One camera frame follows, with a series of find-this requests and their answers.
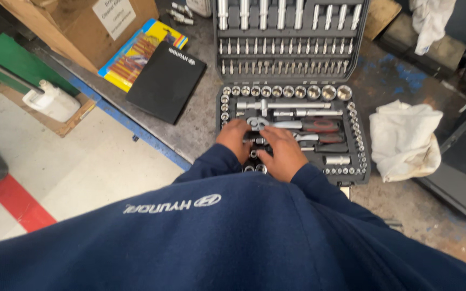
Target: hand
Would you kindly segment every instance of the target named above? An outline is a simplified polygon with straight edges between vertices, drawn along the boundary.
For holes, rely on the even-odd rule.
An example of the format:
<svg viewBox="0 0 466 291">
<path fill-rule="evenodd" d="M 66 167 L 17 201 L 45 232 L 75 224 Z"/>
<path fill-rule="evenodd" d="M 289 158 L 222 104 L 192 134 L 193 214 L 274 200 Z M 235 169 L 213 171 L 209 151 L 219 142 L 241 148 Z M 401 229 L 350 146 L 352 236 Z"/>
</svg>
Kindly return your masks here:
<svg viewBox="0 0 466 291">
<path fill-rule="evenodd" d="M 249 149 L 253 145 L 252 142 L 242 142 L 245 133 L 250 130 L 251 127 L 245 120 L 233 119 L 224 125 L 215 142 L 230 149 L 242 165 L 248 160 Z"/>
<path fill-rule="evenodd" d="M 296 172 L 309 162 L 301 152 L 298 142 L 287 129 L 265 126 L 260 134 L 272 147 L 274 157 L 264 150 L 258 150 L 256 151 L 258 158 L 262 160 L 267 167 L 267 171 L 275 179 L 290 182 Z"/>
</svg>

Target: workbench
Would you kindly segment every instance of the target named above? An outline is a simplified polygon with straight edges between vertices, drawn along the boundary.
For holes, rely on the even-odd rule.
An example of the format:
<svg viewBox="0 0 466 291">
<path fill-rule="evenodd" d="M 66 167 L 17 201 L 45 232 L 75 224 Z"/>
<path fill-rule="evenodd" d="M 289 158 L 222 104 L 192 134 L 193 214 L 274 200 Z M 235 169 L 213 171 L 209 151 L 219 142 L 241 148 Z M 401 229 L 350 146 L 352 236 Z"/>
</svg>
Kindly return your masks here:
<svg viewBox="0 0 466 291">
<path fill-rule="evenodd" d="M 222 82 L 214 67 L 216 48 L 212 25 L 211 18 L 197 17 L 195 26 L 174 27 L 189 38 L 184 50 L 208 65 L 176 125 L 165 123 L 128 104 L 124 91 L 48 48 L 40 52 L 36 50 L 36 54 L 44 59 L 46 52 L 63 69 L 68 69 L 101 95 L 113 107 L 111 109 L 120 111 L 192 163 L 215 141 L 215 97 Z M 357 68 L 347 85 L 353 89 L 368 143 L 371 143 L 368 116 L 375 112 L 377 106 L 397 99 L 411 105 L 428 103 L 444 112 L 436 131 L 438 139 L 444 139 L 459 116 L 458 110 L 466 103 L 460 93 L 446 88 L 439 80 L 367 40 L 362 42 Z M 375 165 L 372 165 L 369 184 L 354 187 L 352 197 L 353 201 L 381 217 L 401 221 L 405 235 L 466 261 L 466 219 L 411 180 L 383 183 Z"/>
</svg>

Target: socket set case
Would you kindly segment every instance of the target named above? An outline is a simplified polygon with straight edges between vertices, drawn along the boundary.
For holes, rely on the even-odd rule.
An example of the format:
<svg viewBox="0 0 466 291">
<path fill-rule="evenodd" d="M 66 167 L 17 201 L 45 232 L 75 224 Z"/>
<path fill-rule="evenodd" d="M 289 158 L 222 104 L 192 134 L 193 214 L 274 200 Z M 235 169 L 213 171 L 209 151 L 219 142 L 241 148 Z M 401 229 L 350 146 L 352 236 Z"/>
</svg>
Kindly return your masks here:
<svg viewBox="0 0 466 291">
<path fill-rule="evenodd" d="M 289 129 L 338 186 L 365 184 L 370 157 L 351 88 L 369 0 L 213 0 L 217 134 L 234 118 Z M 255 155 L 244 171 L 266 171 Z"/>
</svg>

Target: green panel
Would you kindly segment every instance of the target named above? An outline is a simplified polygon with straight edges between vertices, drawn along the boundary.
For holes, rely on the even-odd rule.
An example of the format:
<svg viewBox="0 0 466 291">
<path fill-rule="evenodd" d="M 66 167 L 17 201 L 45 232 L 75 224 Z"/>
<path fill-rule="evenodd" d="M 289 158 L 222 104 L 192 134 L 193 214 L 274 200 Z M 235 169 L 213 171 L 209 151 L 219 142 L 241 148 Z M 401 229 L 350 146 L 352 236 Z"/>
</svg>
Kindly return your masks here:
<svg viewBox="0 0 466 291">
<path fill-rule="evenodd" d="M 39 81 L 44 79 L 57 85 L 71 96 L 76 96 L 79 93 L 75 87 L 57 74 L 57 72 L 48 67 L 37 56 L 29 53 L 6 34 L 0 35 L 0 65 L 36 86 L 39 86 Z M 23 94 L 29 91 L 28 88 L 2 73 L 0 73 L 0 82 L 9 85 Z"/>
</svg>

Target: person's right hand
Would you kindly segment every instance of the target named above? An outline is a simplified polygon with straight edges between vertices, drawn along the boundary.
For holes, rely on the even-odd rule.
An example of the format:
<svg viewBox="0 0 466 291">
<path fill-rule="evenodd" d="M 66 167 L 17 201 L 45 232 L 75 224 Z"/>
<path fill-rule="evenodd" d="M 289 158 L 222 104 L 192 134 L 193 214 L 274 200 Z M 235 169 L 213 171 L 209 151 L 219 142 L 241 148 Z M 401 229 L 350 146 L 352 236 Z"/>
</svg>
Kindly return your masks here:
<svg viewBox="0 0 466 291">
<path fill-rule="evenodd" d="M 258 150 L 256 151 L 258 158 L 262 160 L 267 167 L 267 171 L 275 179 L 290 182 L 296 172 L 309 162 L 301 152 L 298 142 L 287 129 L 278 129 L 273 126 L 265 126 L 260 134 L 272 147 L 274 157 L 265 150 Z"/>
</svg>

